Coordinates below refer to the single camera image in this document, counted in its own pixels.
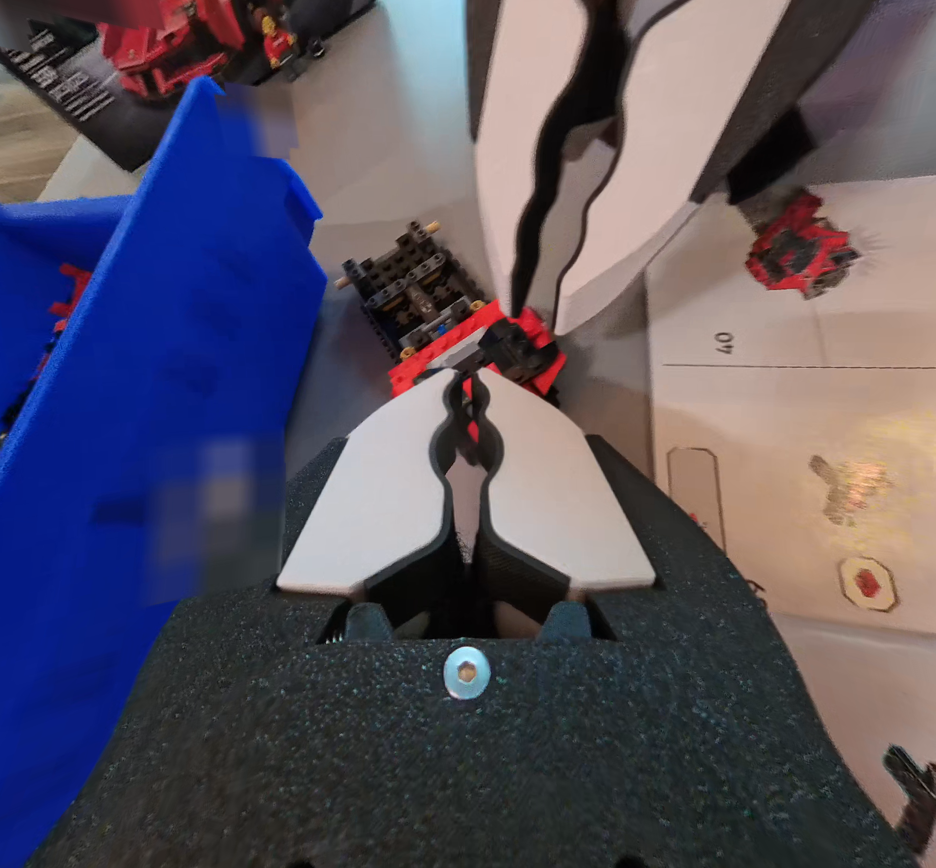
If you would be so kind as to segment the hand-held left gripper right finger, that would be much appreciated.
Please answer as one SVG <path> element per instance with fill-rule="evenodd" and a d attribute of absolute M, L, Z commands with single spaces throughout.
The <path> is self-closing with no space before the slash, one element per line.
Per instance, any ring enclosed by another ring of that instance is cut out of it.
<path fill-rule="evenodd" d="M 473 376 L 486 471 L 480 529 L 495 599 L 562 599 L 653 586 L 656 573 L 586 436 L 555 406 L 492 370 Z"/>

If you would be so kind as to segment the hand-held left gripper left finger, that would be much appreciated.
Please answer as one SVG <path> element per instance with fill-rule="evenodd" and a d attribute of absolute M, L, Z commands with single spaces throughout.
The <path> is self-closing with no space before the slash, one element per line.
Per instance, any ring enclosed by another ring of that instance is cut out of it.
<path fill-rule="evenodd" d="M 454 425 L 451 369 L 380 406 L 348 434 L 276 584 L 285 592 L 349 597 L 427 555 L 451 517 L 443 460 Z"/>

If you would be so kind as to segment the black lego set box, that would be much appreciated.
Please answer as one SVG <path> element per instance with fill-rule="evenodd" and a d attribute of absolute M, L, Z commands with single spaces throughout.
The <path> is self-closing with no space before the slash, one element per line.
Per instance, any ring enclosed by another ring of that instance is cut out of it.
<path fill-rule="evenodd" d="M 158 0 L 155 27 L 29 20 L 28 47 L 2 48 L 2 73 L 116 165 L 151 160 L 188 86 L 293 80 L 377 0 Z"/>

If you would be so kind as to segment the lego instruction booklet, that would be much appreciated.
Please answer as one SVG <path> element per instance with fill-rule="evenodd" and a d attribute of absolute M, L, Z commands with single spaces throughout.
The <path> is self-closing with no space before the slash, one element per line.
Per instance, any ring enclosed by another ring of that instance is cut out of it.
<path fill-rule="evenodd" d="M 806 299 L 710 199 L 649 266 L 657 483 L 766 603 L 838 752 L 934 866 L 934 176 L 826 185 Z"/>

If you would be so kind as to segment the small black lego subassembly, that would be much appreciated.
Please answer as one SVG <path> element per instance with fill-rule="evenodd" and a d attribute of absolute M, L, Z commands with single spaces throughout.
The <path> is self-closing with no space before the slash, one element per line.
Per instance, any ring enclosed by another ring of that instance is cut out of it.
<path fill-rule="evenodd" d="M 512 383 L 525 385 L 545 374 L 560 359 L 558 346 L 549 341 L 537 347 L 530 336 L 507 318 L 490 324 L 478 343 L 479 365 L 493 369 Z"/>

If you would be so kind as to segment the red and black lego car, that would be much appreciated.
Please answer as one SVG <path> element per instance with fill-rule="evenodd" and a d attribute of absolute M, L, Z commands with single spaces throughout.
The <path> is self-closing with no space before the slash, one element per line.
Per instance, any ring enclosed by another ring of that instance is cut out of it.
<path fill-rule="evenodd" d="M 444 369 L 467 377 L 482 369 L 479 340 L 490 324 L 503 318 L 520 324 L 537 347 L 549 341 L 558 346 L 560 359 L 553 368 L 532 383 L 517 384 L 558 406 L 555 383 L 566 355 L 552 332 L 534 310 L 525 308 L 512 316 L 497 299 L 489 299 L 437 241 L 438 230 L 436 222 L 410 222 L 388 252 L 361 262 L 345 261 L 336 282 L 338 288 L 357 293 L 364 316 L 390 355 L 391 396 L 401 396 Z"/>

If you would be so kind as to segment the pile of loose lego pieces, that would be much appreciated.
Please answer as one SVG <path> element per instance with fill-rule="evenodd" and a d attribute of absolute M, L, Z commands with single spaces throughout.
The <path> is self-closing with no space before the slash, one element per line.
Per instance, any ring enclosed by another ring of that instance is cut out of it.
<path fill-rule="evenodd" d="M 71 281 L 71 292 L 66 301 L 56 301 L 52 303 L 48 309 L 48 312 L 55 316 L 57 321 L 53 326 L 52 335 L 43 346 L 43 354 L 30 379 L 15 396 L 13 401 L 6 407 L 2 414 L 1 445 L 6 443 L 6 440 L 11 430 L 14 428 L 22 408 L 36 387 L 42 372 L 48 365 L 53 354 L 53 350 L 56 348 L 62 335 L 64 334 L 64 330 L 66 329 L 67 324 L 69 323 L 72 314 L 76 310 L 78 303 L 81 300 L 92 277 L 91 271 L 69 263 L 62 263 L 58 270 L 64 277 Z"/>

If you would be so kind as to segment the blue storage bin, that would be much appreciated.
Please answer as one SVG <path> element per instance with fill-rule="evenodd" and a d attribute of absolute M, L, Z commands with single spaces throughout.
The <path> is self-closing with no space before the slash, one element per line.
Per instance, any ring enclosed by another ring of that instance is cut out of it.
<path fill-rule="evenodd" d="M 183 598 L 273 573 L 285 428 L 326 276 L 321 212 L 248 103 L 189 85 L 132 195 L 2 207 L 2 866 L 111 739 Z"/>

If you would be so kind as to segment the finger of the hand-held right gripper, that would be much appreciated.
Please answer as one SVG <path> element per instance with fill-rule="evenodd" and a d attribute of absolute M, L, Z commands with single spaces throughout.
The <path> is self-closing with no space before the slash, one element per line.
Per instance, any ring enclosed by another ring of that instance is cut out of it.
<path fill-rule="evenodd" d="M 611 303 L 695 213 L 698 180 L 790 2 L 617 0 L 632 40 L 623 133 L 558 285 L 558 335 Z"/>
<path fill-rule="evenodd" d="M 584 0 L 500 1 L 474 163 L 486 253 L 511 316 L 540 262 L 563 169 L 563 108 L 590 30 Z"/>

